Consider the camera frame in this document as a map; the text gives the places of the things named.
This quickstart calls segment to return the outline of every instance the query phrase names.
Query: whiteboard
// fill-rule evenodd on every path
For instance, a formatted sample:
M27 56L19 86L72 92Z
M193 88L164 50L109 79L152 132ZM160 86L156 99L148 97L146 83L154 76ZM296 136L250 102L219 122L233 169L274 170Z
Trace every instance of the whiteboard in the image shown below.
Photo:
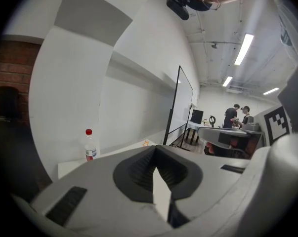
M183 69L179 67L177 90L175 90L173 115L170 123L169 134L187 123L192 97L193 88L190 85Z

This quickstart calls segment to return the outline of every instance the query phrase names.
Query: black chair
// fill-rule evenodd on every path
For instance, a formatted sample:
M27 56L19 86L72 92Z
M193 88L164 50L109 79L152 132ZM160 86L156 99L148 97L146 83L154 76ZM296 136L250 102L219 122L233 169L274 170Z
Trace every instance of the black chair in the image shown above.
M21 117L18 93L15 88L0 87L0 174L5 175L10 192L30 202L51 179L42 166L30 127L14 122Z
M22 117L18 108L19 91L9 86L0 87L0 117L15 120Z

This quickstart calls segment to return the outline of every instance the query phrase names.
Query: black rubber cover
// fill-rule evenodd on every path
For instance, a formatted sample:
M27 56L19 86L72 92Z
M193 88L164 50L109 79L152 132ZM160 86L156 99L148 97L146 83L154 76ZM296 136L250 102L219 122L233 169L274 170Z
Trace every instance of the black rubber cover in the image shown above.
M200 167L162 146L152 146L120 162L113 178L117 188L132 201L153 203L155 168L172 192L172 199L190 197L202 181Z
M227 165L227 164L222 166L221 169L231 171L231 172L236 172L236 173L239 173L239 174L242 174L245 170L245 168L234 167L234 166L230 166L230 165Z
M153 203L153 171L155 147L120 162L113 174L117 188L136 202Z
M60 201L46 214L46 217L54 223L64 226L71 217L75 208L79 205L87 189L72 187Z

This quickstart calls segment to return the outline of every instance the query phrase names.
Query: whiteboard frame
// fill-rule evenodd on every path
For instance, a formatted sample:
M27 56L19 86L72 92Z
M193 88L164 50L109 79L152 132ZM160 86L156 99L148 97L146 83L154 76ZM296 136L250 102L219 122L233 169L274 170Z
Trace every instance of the whiteboard frame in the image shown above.
M178 73L177 73L177 80L176 80L176 87L175 87L175 94L174 94L174 99L173 99L173 105L172 105L172 109L170 109L169 120L168 120L168 124L167 124L167 129L166 129L166 131L165 131L165 136L164 136L163 145L166 145L167 140L168 140L168 136L169 136L170 133L173 133L173 132L175 132L176 130L178 130L178 129L180 129L181 127L183 127L184 125L186 125L185 130L184 130L184 133L185 133L186 128L187 128L187 123L188 123L188 119L189 119L190 111L188 112L187 122L186 122L185 124L179 126L178 128L176 128L176 129L174 129L173 131L170 132L170 124L171 124L171 121L172 121L172 116L173 116L173 111L174 111L174 106L175 106L175 101L176 101L176 95L177 95L177 86L178 86L178 80L179 80L179 73L180 73L181 70L182 70L182 72L184 73L184 75L185 75L185 77L186 77L186 79L187 79L187 81L188 81L188 83L189 83L189 85L190 85L190 87L191 87L191 89L192 89L192 97L191 97L191 100L190 100L190 103L191 103L190 106L192 106L192 100L193 100L194 90L193 90L193 87L192 87L192 85L190 84L190 81L188 80L188 78L187 78L187 76L186 76L184 70L183 70L182 67L179 65L179 66L178 66Z

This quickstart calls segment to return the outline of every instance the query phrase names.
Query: ceiling light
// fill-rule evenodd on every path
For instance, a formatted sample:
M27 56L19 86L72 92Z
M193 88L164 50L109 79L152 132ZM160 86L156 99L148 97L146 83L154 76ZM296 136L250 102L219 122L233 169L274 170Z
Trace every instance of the ceiling light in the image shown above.
M272 93L272 92L274 92L276 90L279 90L279 88L271 89L270 91L268 91L266 93L263 93L263 95L267 95L267 94Z
M227 85L230 83L231 80L232 80L232 77L227 77L226 81L224 82L224 84L222 86L227 87Z
M245 35L242 47L240 49L239 55L238 55L234 65L240 65L241 64L241 62L243 61L244 57L246 56L246 54L249 50L249 47L251 45L251 42L252 42L253 38L254 38L254 35L252 35L252 34L246 34Z

